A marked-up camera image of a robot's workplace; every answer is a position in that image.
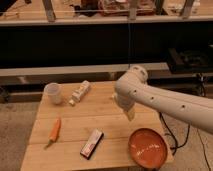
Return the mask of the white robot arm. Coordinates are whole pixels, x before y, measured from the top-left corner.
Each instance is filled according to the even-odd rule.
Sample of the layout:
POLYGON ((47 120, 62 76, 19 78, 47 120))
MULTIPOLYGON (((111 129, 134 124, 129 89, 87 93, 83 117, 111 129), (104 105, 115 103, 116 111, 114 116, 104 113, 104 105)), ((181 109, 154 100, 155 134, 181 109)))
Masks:
POLYGON ((147 71, 134 65, 115 82, 114 99, 129 121, 139 103, 213 134, 213 99, 153 87, 147 79, 147 71))

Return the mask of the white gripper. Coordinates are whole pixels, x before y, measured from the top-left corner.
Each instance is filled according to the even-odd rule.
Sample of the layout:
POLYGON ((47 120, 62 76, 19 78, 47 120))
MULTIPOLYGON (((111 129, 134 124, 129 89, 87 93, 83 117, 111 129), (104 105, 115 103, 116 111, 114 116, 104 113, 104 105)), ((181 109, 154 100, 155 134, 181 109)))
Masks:
POLYGON ((116 104, 125 111, 125 115, 129 121, 132 121, 135 117, 135 109, 132 108, 134 106, 134 101, 122 96, 118 93, 114 95, 114 100, 116 104))

